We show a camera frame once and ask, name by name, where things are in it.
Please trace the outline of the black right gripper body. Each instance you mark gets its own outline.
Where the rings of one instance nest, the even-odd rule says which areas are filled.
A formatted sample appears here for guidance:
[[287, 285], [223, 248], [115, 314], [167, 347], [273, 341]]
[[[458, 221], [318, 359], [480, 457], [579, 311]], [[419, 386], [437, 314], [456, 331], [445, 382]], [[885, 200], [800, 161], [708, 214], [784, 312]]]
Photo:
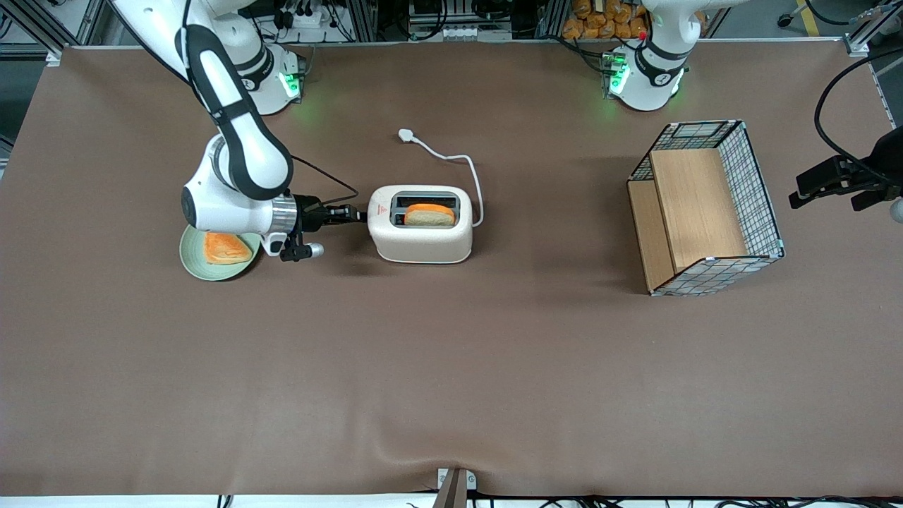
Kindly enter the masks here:
[[332, 216], [329, 205], [323, 205], [319, 198], [312, 195], [296, 194], [296, 209], [296, 231], [299, 236], [319, 231]]

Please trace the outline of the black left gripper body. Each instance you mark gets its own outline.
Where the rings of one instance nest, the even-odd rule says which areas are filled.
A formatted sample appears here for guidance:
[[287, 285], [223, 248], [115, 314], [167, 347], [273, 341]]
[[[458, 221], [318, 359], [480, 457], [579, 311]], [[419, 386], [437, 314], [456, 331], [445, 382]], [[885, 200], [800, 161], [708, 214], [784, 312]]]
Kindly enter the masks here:
[[873, 147], [873, 169], [894, 186], [902, 186], [902, 129], [897, 126], [887, 132]]

